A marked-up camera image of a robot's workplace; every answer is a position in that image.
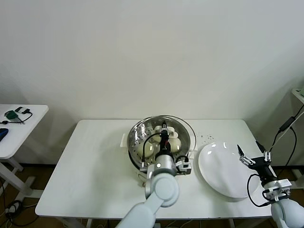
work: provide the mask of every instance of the white table surface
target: white table surface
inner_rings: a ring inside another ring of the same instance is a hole
[[[0,128],[7,128],[9,130],[8,134],[0,142],[0,159],[7,159],[14,156],[19,147],[23,144],[29,134],[48,111],[47,105],[0,104],[0,122],[3,120],[10,121],[4,117],[4,114],[9,110],[15,110],[18,107],[29,108],[33,115],[26,122],[24,122],[25,124],[0,124]],[[29,114],[18,114],[18,116],[21,120],[25,120],[29,117]]]
[[[292,94],[295,95],[296,98],[299,99],[299,101],[301,101],[304,104],[304,96],[301,95],[301,89],[298,88],[294,88],[292,89]]]
[[[48,217],[121,219],[145,201],[142,182],[126,148],[123,133],[138,120],[82,120],[75,128],[36,207]],[[251,157],[261,156],[243,120],[188,120],[197,134],[198,149],[213,140],[238,143]],[[180,197],[169,208],[160,208],[158,219],[217,219],[268,217],[270,206],[257,208],[245,199],[232,199],[214,191],[199,173],[198,153],[190,175],[177,176]],[[262,187],[252,194],[264,202]]]

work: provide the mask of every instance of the white plate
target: white plate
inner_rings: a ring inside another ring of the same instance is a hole
[[[226,142],[206,145],[199,154],[199,169],[214,190],[232,198],[248,197],[248,178],[257,173],[241,163],[237,145]],[[251,178],[249,192],[253,193],[258,184],[258,177]]]

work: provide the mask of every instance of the white wall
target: white wall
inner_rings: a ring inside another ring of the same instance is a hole
[[[290,89],[304,84],[303,8],[301,0],[1,1],[0,102],[50,108],[17,157],[56,163],[81,119],[156,114],[242,118],[269,146],[300,107]],[[273,150],[274,164],[292,143],[288,134]],[[304,164],[303,148],[292,164]]]

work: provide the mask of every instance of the stainless steel pot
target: stainless steel pot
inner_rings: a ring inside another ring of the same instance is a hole
[[[143,143],[151,134],[157,133],[159,131],[159,126],[162,125],[163,121],[167,123],[170,132],[170,138],[172,138],[171,140],[173,140],[173,142],[178,142],[175,145],[176,150],[173,153],[173,157],[175,159],[181,155],[188,155],[189,151],[194,150],[196,146],[196,136],[194,130],[187,122],[178,117],[170,115],[148,117],[138,122],[130,130],[128,135],[129,157],[136,168],[139,169],[141,166],[141,152],[143,149]],[[149,143],[147,143],[145,146],[145,154],[148,156],[145,157],[143,171],[146,171],[150,164],[155,163],[155,155],[159,152],[158,138],[152,137],[148,142]]]

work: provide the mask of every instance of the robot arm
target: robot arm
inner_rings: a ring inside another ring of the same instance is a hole
[[[268,202],[261,206],[271,204],[271,214],[279,228],[304,228],[304,208],[289,199],[291,183],[288,179],[278,180],[270,166],[270,152],[258,142],[257,145],[264,156],[253,159],[246,157],[242,149],[237,147],[240,161],[248,168],[257,171],[262,186],[265,188],[262,193],[266,195],[264,198]]]
[[[158,209],[172,206],[179,197],[180,190],[174,176],[178,173],[189,174],[191,172],[191,165],[187,157],[183,161],[174,162],[168,142],[169,131],[165,122],[162,125],[160,136],[160,151],[155,155],[155,164],[149,165],[147,171],[145,186],[147,200],[144,203],[136,204],[118,224],[118,228],[152,228]]]
[[[160,207],[173,205],[179,196],[179,186],[175,178],[168,173],[161,173],[153,178],[152,194],[144,203],[135,205],[124,219],[118,224],[118,228],[152,228]]]

